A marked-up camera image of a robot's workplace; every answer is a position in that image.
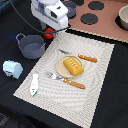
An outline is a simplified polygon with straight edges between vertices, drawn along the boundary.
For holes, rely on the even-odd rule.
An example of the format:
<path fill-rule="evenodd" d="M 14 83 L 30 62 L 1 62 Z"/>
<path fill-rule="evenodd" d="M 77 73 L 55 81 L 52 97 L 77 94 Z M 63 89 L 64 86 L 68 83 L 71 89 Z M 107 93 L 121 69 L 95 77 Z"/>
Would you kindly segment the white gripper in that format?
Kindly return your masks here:
<path fill-rule="evenodd" d="M 55 30 L 68 28 L 68 9 L 60 0 L 31 0 L 32 14 Z"/>

